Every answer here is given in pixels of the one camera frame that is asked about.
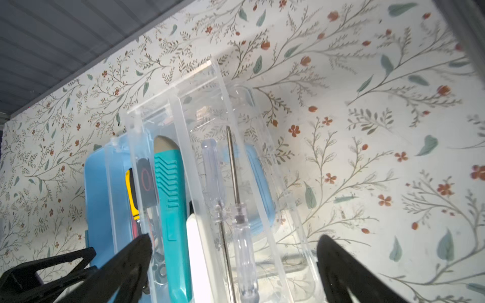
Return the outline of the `yellow black screwdriver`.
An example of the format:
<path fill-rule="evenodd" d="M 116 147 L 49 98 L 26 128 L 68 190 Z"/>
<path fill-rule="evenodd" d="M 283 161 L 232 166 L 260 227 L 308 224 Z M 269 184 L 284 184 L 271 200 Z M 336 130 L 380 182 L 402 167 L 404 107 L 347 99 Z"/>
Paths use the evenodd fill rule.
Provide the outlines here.
<path fill-rule="evenodd" d="M 140 211 L 138 209 L 138 204 L 136 200 L 133 169 L 129 169 L 126 172 L 125 183 L 126 183 L 126 189 L 127 189 L 128 199 L 130 204 L 130 211 L 132 216 L 132 220 L 131 220 L 132 233 L 133 233 L 133 237 L 136 238 L 141 234 L 141 225 L 140 225 Z"/>

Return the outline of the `blue plastic tool box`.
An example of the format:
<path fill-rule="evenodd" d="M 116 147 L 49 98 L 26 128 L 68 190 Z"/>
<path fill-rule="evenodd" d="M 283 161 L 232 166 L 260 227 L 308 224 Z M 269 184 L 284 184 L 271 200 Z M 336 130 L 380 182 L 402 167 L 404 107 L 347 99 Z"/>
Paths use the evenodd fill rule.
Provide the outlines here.
<path fill-rule="evenodd" d="M 275 158 L 274 144 L 252 91 L 226 83 L 214 60 L 130 109 L 125 134 L 97 149 L 85 164 L 88 240 L 97 252 L 94 265 L 103 266 L 134 240 L 125 175 L 133 169 L 135 193 L 142 213 L 136 163 L 149 160 L 154 176 L 154 139 L 166 136 L 181 151 L 187 214 L 189 202 L 202 240 L 214 302 L 229 302 L 219 229 L 207 194 L 202 142 L 217 142 L 217 158 L 226 189 L 226 231 L 234 291 L 241 302 L 234 252 L 234 192 L 226 127 L 232 132 L 241 202 L 246 205 L 258 276 L 259 302 L 323 302 L 315 254 L 304 237 L 296 199 Z M 171 302 L 168 281 L 155 285 L 152 258 L 141 302 Z"/>

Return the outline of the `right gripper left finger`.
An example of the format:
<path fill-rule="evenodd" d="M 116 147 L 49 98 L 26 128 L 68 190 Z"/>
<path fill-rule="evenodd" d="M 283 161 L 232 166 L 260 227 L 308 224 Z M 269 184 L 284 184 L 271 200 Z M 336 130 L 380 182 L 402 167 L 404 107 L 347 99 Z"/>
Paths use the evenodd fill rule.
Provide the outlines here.
<path fill-rule="evenodd" d="M 138 236 L 61 302 L 138 302 L 152 257 L 147 234 Z"/>

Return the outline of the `black white precision screwdriver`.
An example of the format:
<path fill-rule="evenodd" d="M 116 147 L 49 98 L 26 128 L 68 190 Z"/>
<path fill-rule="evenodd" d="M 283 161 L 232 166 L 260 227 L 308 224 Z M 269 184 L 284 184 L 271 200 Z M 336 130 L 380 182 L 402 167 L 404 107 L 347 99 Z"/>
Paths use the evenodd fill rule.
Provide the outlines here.
<path fill-rule="evenodd" d="M 193 203 L 189 202 L 189 217 L 186 221 L 189 263 L 193 299 L 191 302 L 210 303 L 214 302 L 210 280 L 208 277 L 207 264 L 203 254 L 202 240 L 193 209 Z"/>

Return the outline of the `teal utility knife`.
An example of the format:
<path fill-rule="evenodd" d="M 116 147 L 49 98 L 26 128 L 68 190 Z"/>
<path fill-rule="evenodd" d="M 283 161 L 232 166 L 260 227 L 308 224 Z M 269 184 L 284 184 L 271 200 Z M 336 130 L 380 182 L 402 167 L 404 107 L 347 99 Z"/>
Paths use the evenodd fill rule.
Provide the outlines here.
<path fill-rule="evenodd" d="M 186 229 L 184 166 L 179 146 L 166 136 L 154 139 L 154 176 L 171 302 L 193 299 Z"/>

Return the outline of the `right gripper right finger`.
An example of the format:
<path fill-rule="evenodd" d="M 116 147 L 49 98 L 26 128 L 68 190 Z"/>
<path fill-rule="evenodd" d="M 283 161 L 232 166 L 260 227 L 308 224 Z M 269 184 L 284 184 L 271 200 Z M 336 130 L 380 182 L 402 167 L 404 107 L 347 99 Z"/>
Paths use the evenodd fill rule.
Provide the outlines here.
<path fill-rule="evenodd" d="M 318 271 L 328 302 L 405 302 L 365 266 L 323 235 L 317 245 Z"/>

